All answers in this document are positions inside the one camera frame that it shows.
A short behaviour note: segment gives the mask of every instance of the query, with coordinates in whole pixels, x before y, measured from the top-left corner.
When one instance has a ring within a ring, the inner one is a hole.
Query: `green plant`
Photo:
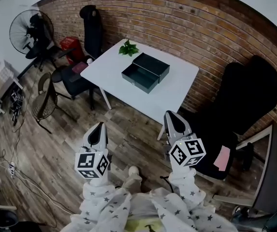
[[[133,54],[138,53],[138,49],[135,44],[131,44],[129,40],[127,40],[123,46],[119,49],[119,54],[126,55],[129,54],[132,57]]]

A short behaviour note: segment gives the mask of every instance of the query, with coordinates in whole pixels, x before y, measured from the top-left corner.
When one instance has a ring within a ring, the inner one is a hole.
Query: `dark green storage box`
[[[168,64],[142,53],[121,74],[125,80],[149,94],[168,73]]]

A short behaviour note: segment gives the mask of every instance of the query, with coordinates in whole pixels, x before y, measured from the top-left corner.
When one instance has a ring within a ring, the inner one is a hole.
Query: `white cube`
[[[101,151],[76,153],[75,170],[85,179],[101,178],[109,161]]]
[[[194,166],[206,155],[200,138],[176,141],[169,152],[171,164],[174,166]]]

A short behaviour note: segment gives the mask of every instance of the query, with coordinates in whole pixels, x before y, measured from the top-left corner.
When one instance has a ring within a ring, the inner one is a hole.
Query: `brown rattan chair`
[[[49,81],[48,89],[44,90],[44,83],[47,80]],[[40,121],[50,116],[56,108],[64,112],[68,117],[76,122],[76,120],[72,116],[70,116],[67,112],[65,112],[57,105],[58,95],[71,100],[70,97],[56,92],[51,80],[51,74],[45,73],[38,82],[38,96],[35,98],[32,104],[32,115],[35,118],[37,124],[50,134],[51,132],[46,127],[42,126],[40,124]]]

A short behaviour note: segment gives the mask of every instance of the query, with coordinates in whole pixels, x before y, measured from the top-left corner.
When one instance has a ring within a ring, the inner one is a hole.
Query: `sleeve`
[[[97,225],[102,210],[114,197],[115,192],[115,186],[108,184],[107,176],[85,183],[83,186],[84,200],[79,207],[81,214],[71,215],[71,222],[61,232],[92,230]]]
[[[195,185],[195,175],[195,169],[184,167],[177,172],[172,172],[169,176],[169,181],[179,188],[180,197],[187,205],[197,230],[205,232],[237,232],[236,227],[231,222],[204,207],[203,203],[206,193]]]

